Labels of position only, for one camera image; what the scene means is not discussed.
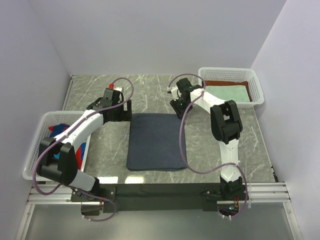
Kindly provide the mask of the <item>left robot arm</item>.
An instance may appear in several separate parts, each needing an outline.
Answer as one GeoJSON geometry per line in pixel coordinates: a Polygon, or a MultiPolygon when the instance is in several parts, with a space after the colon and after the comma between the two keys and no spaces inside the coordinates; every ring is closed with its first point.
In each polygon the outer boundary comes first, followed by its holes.
{"type": "Polygon", "coordinates": [[[124,98],[124,90],[110,84],[103,96],[89,104],[80,118],[55,137],[45,137],[39,144],[32,180],[37,176],[60,185],[82,190],[89,201],[101,196],[100,181],[80,170],[76,152],[87,138],[108,122],[132,120],[132,101],[124,98]]]}

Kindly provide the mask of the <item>mint green towel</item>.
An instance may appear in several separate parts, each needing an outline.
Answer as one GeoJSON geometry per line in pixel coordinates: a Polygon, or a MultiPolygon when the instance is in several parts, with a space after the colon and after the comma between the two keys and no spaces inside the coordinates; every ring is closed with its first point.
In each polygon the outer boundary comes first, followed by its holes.
{"type": "Polygon", "coordinates": [[[222,100],[233,100],[237,103],[250,102],[250,97],[244,85],[207,86],[205,90],[222,100]]]}

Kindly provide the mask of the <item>rust brown towel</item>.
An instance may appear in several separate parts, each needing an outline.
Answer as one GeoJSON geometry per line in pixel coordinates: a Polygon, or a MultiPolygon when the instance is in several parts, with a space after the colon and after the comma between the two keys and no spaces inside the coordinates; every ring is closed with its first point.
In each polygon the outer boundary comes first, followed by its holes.
{"type": "Polygon", "coordinates": [[[247,93],[249,95],[250,98],[250,102],[252,101],[252,98],[250,96],[250,92],[249,92],[249,84],[247,81],[243,81],[243,82],[232,82],[232,81],[214,81],[214,80],[206,80],[205,81],[206,87],[207,86],[245,86],[247,93]]]}

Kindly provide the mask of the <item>blue grey cloth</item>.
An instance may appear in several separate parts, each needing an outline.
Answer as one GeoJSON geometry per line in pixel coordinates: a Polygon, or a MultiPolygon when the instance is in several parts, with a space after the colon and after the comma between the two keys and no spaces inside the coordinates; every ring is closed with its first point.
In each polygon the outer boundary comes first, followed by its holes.
{"type": "Polygon", "coordinates": [[[129,128],[126,167],[130,171],[180,171],[187,166],[179,147],[176,114],[135,113],[129,128]]]}

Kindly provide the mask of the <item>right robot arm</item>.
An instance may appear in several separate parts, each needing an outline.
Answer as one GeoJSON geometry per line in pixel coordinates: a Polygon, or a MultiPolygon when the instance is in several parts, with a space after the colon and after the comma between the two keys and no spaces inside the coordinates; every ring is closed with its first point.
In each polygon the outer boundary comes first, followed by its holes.
{"type": "Polygon", "coordinates": [[[193,105],[201,107],[210,114],[210,125],[213,137],[219,143],[221,165],[212,170],[198,171],[187,165],[187,168],[197,174],[209,174],[218,169],[220,172],[219,192],[214,196],[221,200],[233,200],[243,193],[245,180],[239,168],[239,139],[243,125],[237,104],[233,100],[220,99],[206,91],[205,80],[199,77],[202,85],[192,85],[188,78],[180,79],[175,87],[169,85],[167,92],[172,95],[170,101],[177,117],[181,120],[179,128],[179,150],[182,160],[188,163],[182,147],[182,133],[185,130],[185,119],[193,105]]]}

